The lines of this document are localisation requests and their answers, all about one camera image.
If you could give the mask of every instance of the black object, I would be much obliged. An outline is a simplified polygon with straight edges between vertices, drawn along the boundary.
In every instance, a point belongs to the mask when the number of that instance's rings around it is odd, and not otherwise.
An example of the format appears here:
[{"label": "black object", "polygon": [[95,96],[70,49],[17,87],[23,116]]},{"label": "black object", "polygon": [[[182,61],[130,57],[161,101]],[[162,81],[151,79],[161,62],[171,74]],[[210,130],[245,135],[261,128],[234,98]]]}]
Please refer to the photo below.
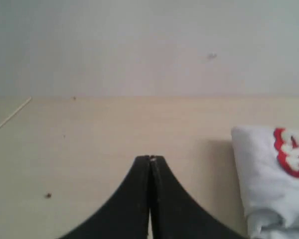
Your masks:
[{"label": "black object", "polygon": [[60,239],[243,239],[202,209],[162,156],[138,156],[113,196]]},{"label": "black object", "polygon": [[137,157],[113,196],[61,239],[146,239],[149,227],[150,157]]},{"label": "black object", "polygon": [[154,239],[243,239],[191,198],[164,157],[153,157],[150,165],[149,198]]}]

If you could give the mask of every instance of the small dark spot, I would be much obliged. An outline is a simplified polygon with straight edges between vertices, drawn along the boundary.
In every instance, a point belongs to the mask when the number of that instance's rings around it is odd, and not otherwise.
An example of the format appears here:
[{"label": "small dark spot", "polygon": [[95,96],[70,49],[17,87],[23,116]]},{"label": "small dark spot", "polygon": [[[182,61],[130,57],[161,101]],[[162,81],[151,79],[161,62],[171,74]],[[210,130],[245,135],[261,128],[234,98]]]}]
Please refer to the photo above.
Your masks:
[{"label": "small dark spot", "polygon": [[44,197],[45,197],[45,198],[51,198],[51,197],[52,197],[52,194],[51,194],[51,193],[47,193],[47,194],[45,194]]}]

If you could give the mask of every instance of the red embroidered pattern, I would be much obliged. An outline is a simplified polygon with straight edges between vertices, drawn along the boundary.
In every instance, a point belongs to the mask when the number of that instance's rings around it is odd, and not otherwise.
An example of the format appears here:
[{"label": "red embroidered pattern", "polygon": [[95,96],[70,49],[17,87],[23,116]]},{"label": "red embroidered pattern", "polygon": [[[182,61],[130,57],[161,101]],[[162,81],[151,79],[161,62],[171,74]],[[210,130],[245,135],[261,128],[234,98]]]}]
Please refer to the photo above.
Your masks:
[{"label": "red embroidered pattern", "polygon": [[278,151],[277,160],[280,166],[288,172],[291,176],[299,178],[299,142],[295,138],[299,138],[299,134],[295,133],[293,136],[292,131],[289,133],[290,136],[289,142],[286,142],[286,138],[284,139],[283,133],[286,133],[285,128],[276,128],[274,131],[274,136],[276,138],[275,148]]}]

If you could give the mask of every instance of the white towel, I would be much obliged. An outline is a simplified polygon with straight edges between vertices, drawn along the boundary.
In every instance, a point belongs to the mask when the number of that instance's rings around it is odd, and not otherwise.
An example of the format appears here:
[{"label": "white towel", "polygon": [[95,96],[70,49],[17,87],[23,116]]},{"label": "white towel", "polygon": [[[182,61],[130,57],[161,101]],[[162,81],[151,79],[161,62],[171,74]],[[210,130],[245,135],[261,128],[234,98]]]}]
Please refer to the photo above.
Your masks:
[{"label": "white towel", "polygon": [[299,239],[299,130],[240,126],[232,142],[252,239]]}]

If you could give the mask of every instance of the white cloth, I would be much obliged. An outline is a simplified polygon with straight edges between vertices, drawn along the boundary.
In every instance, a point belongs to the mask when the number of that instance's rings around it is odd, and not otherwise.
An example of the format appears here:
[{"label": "white cloth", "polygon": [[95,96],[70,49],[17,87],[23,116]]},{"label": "white cloth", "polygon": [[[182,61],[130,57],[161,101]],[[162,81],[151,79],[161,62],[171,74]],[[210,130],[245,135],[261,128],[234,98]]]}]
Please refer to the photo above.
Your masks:
[{"label": "white cloth", "polygon": [[[260,126],[232,129],[241,198],[252,239],[299,239],[299,178],[290,174],[299,174],[299,131],[283,129],[283,144],[278,149],[276,131]],[[278,160],[279,152],[286,155],[285,163]]]}]

